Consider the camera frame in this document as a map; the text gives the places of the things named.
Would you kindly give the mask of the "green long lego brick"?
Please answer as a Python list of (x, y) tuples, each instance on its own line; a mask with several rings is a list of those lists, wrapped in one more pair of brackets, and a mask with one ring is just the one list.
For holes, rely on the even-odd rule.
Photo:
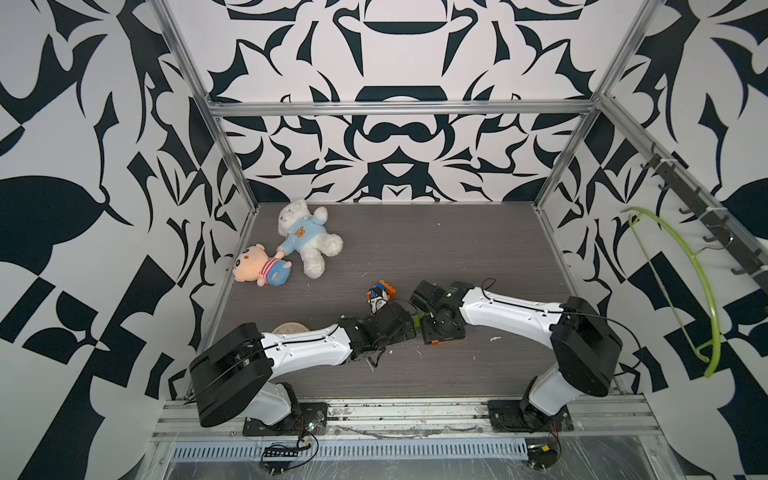
[(414, 327), (415, 327), (415, 328), (420, 328), (420, 327), (421, 327), (421, 325), (422, 325), (422, 321), (423, 321), (423, 319), (424, 319), (425, 317), (426, 317), (426, 315), (425, 315), (425, 314), (421, 314), (421, 315), (415, 315), (415, 316), (413, 316), (413, 317), (412, 317), (412, 319), (413, 319)]

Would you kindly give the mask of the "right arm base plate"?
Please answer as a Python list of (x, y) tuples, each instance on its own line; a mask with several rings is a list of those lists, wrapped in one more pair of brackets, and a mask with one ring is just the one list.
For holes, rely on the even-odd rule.
[(523, 400), (489, 400), (488, 418), (494, 432), (546, 433), (573, 431), (571, 415), (563, 407), (556, 415), (547, 416)]

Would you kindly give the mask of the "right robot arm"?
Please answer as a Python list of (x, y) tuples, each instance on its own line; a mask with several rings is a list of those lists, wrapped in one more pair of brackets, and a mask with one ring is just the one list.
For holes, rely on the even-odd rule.
[(490, 292), (466, 282), (443, 289), (427, 281), (410, 302), (425, 313), (427, 344), (462, 339), (468, 326), (487, 327), (533, 340), (552, 350), (555, 364), (536, 377), (521, 410), (553, 417), (572, 400), (608, 395), (623, 342), (584, 299), (534, 302)]

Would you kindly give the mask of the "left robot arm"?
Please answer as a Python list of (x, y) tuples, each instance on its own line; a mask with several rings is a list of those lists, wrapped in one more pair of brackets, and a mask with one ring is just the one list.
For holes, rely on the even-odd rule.
[(204, 428), (241, 414), (273, 426), (298, 415), (293, 388), (276, 378), (356, 361), (375, 368), (389, 346), (416, 336), (412, 315), (397, 303), (366, 318), (341, 318), (326, 328), (294, 334), (262, 333), (256, 324), (245, 323), (191, 362), (189, 401)]

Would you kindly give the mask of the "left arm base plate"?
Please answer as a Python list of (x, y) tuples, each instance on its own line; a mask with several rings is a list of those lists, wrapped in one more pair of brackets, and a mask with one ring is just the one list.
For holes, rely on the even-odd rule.
[(327, 426), (327, 402), (300, 402), (287, 382), (267, 383), (243, 412), (245, 437), (322, 434)]

